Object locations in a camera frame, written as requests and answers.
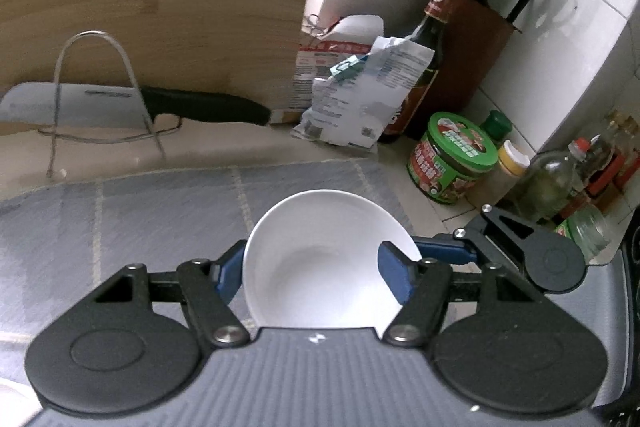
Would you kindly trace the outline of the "green label glass jar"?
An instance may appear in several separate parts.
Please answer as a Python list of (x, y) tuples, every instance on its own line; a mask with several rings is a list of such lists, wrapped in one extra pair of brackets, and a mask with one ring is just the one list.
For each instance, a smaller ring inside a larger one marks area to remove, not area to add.
[(554, 231), (571, 239), (589, 263), (612, 241), (612, 231), (603, 213), (591, 204), (582, 206), (568, 216), (558, 212), (553, 218)]

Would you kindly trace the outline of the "blue grey checked towel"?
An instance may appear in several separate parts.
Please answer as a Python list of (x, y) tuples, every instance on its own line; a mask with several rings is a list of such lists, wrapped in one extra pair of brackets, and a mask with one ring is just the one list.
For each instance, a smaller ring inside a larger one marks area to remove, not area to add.
[(32, 338), (129, 262), (215, 259), (274, 204), (329, 188), (410, 221), (372, 160), (171, 170), (40, 188), (1, 203), (1, 376), (24, 385)]

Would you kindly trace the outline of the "floral bowl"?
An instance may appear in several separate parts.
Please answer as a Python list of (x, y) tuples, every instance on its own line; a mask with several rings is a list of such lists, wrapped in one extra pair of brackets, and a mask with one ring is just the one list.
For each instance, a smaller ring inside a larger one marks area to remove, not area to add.
[(369, 199), (334, 190), (283, 199), (260, 218), (246, 244), (250, 315), (259, 327), (384, 332), (400, 309), (378, 272), (385, 241), (411, 260), (421, 257), (406, 229)]

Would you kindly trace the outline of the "dark soy sauce bottle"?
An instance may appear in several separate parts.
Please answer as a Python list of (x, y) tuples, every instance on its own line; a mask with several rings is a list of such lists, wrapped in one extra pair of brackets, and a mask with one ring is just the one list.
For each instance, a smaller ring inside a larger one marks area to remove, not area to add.
[(458, 1), (430, 0), (421, 23), (398, 50), (398, 57), (405, 61), (402, 82), (410, 90), (378, 138), (381, 144), (392, 143), (404, 133), (435, 80), (442, 61), (442, 38)]

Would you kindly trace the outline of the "yellow lidded spice jar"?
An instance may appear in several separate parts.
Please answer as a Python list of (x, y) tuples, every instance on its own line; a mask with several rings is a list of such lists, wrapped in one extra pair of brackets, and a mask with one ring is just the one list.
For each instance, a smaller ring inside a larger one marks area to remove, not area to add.
[(495, 206), (520, 181), (530, 165), (529, 157), (510, 140), (499, 147), (496, 167), (479, 179), (466, 194), (475, 208)]

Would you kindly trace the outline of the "red white clipped food bag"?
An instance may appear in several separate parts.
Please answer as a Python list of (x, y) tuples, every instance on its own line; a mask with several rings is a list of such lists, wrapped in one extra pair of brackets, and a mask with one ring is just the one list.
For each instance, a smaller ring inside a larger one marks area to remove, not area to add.
[(293, 91), (285, 108), (273, 109), (270, 124), (295, 124), (311, 106), (312, 85), (326, 79), (330, 69), (352, 55), (366, 55), (375, 39), (384, 35), (378, 15), (349, 15), (323, 26), (316, 14), (305, 15), (293, 76)]

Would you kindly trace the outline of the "wooden knife block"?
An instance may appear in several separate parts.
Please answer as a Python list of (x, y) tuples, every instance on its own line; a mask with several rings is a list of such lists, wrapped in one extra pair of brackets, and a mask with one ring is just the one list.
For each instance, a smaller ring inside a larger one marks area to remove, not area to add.
[(433, 114), (459, 113), (471, 102), (530, 0), (518, 0), (507, 16), (491, 9), (488, 0), (451, 1), (452, 13), (442, 37), (444, 57), (406, 128), (414, 139), (423, 134)]

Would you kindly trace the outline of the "green lidded sauce tub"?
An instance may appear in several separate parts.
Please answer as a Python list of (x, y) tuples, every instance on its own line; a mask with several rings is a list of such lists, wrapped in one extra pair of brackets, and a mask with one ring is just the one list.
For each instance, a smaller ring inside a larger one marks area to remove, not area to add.
[(407, 170), (423, 194), (452, 205), (497, 162), (497, 147), (480, 127), (456, 114), (435, 113), (409, 156)]

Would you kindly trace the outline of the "dark oil glass bottle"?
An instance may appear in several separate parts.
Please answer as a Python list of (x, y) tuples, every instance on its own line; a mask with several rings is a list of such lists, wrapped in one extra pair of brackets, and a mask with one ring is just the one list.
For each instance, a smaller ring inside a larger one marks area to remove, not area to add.
[(590, 142), (578, 138), (565, 150), (552, 150), (537, 156), (523, 178), (506, 195), (506, 208), (529, 221), (549, 221), (564, 206), (576, 176), (585, 160)]

